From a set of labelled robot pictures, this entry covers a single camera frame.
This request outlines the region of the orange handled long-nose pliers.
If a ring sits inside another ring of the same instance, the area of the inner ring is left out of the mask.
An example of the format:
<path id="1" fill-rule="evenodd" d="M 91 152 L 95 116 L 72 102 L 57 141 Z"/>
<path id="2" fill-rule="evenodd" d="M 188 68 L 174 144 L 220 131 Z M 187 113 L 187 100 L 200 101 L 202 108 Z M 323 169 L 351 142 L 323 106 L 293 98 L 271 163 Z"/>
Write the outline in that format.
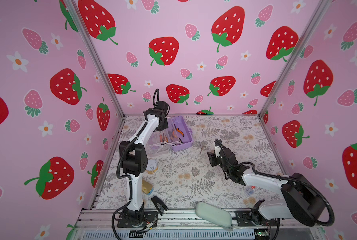
<path id="1" fill-rule="evenodd" d="M 180 129 L 174 129 L 172 131 L 172 141 L 173 142 L 178 142 L 180 144 L 183 144 L 183 141 L 180 137 L 184 137 L 183 132 Z"/>

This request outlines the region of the purple plastic tool box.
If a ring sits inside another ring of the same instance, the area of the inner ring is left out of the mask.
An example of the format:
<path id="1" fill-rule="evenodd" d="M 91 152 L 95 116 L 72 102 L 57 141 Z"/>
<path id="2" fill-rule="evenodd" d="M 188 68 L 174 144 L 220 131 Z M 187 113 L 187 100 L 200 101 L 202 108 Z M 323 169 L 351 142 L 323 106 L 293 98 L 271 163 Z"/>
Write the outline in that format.
<path id="1" fill-rule="evenodd" d="M 157 156 L 169 151 L 178 152 L 192 146 L 192 130 L 183 116 L 168 117 L 168 128 L 154 132 L 146 144 L 146 153 Z"/>

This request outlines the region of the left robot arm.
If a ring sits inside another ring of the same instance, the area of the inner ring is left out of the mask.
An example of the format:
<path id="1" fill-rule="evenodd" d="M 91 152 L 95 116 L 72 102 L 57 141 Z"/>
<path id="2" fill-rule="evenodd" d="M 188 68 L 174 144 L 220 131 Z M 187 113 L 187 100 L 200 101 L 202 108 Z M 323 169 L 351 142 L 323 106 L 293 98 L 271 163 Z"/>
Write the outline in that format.
<path id="1" fill-rule="evenodd" d="M 168 128 L 167 115 L 169 105 L 164 101 L 157 101 L 153 108 L 143 112 L 144 120 L 136 133 L 128 140 L 119 144 L 119 161 L 116 169 L 118 179 L 127 179 L 127 204 L 122 208 L 124 217 L 141 224 L 144 216 L 142 199 L 142 175 L 148 164 L 145 144 L 154 132 Z"/>

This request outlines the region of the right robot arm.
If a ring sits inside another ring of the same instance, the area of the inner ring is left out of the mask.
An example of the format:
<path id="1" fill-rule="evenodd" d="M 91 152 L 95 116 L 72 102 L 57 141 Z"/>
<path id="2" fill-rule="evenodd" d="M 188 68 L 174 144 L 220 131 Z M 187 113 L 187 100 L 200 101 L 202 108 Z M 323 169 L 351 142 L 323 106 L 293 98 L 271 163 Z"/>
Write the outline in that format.
<path id="1" fill-rule="evenodd" d="M 277 219 L 295 219 L 308 227 L 334 224 L 331 204 L 303 175 L 280 176 L 260 172 L 254 163 L 238 163 L 235 154 L 219 142 L 215 143 L 213 151 L 207 152 L 207 156 L 212 167 L 222 169 L 226 180 L 282 196 L 279 201 L 259 200 L 244 220 L 257 226 Z"/>

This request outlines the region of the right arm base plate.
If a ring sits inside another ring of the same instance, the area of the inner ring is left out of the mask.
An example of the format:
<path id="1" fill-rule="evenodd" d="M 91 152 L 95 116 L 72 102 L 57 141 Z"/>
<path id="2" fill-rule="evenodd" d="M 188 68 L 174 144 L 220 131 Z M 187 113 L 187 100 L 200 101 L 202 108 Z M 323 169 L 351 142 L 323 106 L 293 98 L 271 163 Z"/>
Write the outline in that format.
<path id="1" fill-rule="evenodd" d="M 236 211 L 232 219 L 239 227 L 275 227 L 277 224 L 276 220 L 266 220 L 260 214 L 251 211 Z"/>

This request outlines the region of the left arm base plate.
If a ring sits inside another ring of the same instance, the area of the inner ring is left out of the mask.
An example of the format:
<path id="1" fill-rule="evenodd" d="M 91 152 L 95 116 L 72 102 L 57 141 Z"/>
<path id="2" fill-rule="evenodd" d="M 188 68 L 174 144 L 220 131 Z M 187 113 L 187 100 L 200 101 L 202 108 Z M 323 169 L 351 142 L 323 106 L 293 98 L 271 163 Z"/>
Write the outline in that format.
<path id="1" fill-rule="evenodd" d="M 158 212 L 144 212 L 140 221 L 120 213 L 119 220 L 116 226 L 118 228 L 144 228 L 147 225 L 155 228 L 157 226 L 159 213 Z"/>

